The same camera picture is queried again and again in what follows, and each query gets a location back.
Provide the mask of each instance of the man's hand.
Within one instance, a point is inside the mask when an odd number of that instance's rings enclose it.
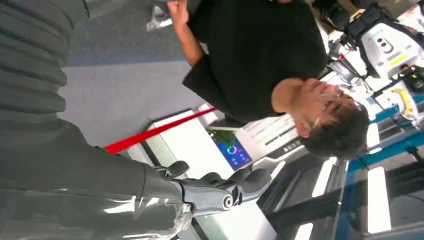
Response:
[[[188,0],[168,2],[171,13],[172,24],[176,31],[180,31],[189,22],[189,12],[187,10]]]

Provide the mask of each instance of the red rope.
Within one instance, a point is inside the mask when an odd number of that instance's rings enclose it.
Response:
[[[215,110],[216,110],[215,108],[210,108],[208,110],[198,112],[198,113],[193,114],[191,116],[184,117],[184,118],[182,118],[180,120],[176,120],[174,122],[165,124],[163,126],[160,126],[160,127],[155,128],[155,129],[144,131],[144,132],[142,132],[140,134],[137,134],[135,136],[131,136],[131,137],[129,137],[127,139],[124,139],[122,141],[118,141],[118,142],[112,143],[111,145],[106,146],[104,149],[106,149],[111,154],[117,154],[117,153],[119,153],[119,152],[121,152],[121,151],[123,151],[123,150],[125,150],[125,149],[127,149],[129,147],[131,147],[134,144],[138,144],[138,143],[144,142],[145,140],[147,140],[147,139],[149,139],[149,138],[151,138],[153,136],[156,136],[156,135],[158,135],[158,134],[160,134],[162,132],[165,132],[168,129],[171,129],[173,127],[176,127],[178,125],[181,125],[181,124],[183,124],[185,122],[188,122],[188,121],[190,121],[192,119],[198,118],[198,117],[200,117],[202,115],[208,114],[208,113],[213,112]]]

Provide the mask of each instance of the display screen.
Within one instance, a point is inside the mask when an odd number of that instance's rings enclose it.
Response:
[[[219,141],[215,141],[215,144],[233,170],[237,170],[252,162],[252,159],[237,138],[234,138],[233,144],[230,146],[227,143]]]

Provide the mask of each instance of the gray floor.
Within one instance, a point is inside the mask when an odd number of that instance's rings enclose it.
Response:
[[[151,6],[134,0],[80,28],[71,48],[60,116],[104,146],[159,118],[204,101],[182,86],[190,67],[166,28],[146,32]]]

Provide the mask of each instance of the white machine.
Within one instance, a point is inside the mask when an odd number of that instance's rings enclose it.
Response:
[[[360,38],[369,63],[381,78],[390,78],[403,71],[404,66],[422,60],[424,49],[410,36],[377,23]]]

